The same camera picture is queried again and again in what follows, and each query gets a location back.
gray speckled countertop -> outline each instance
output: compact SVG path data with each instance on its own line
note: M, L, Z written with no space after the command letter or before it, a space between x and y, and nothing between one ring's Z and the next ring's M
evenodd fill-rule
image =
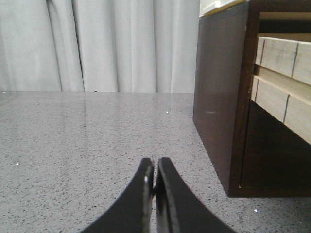
M226 197L192 103L192 94L1 92L0 232L78 232L114 202L142 157L163 156L236 231L311 232L310 198Z

quartz countertop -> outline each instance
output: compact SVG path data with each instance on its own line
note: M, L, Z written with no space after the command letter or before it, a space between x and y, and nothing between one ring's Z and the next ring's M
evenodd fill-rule
M199 200L240 233L311 232L311 198L225 195L192 111L193 94L1 92L0 232L79 232L143 157L170 157Z

curtain fold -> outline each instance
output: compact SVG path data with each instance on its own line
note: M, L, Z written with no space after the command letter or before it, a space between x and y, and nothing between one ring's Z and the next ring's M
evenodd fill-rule
M0 0L0 89L193 93L199 0Z

black curved object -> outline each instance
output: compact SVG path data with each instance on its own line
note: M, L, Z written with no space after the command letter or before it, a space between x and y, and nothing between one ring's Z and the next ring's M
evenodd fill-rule
M169 158L158 162L156 180L158 233L234 233L191 192Z
M116 202L81 233L149 233L154 165L143 158Z

cabinet side panel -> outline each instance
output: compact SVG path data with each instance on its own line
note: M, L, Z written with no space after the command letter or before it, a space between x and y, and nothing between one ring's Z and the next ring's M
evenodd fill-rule
M200 19L193 121L228 193L248 3Z

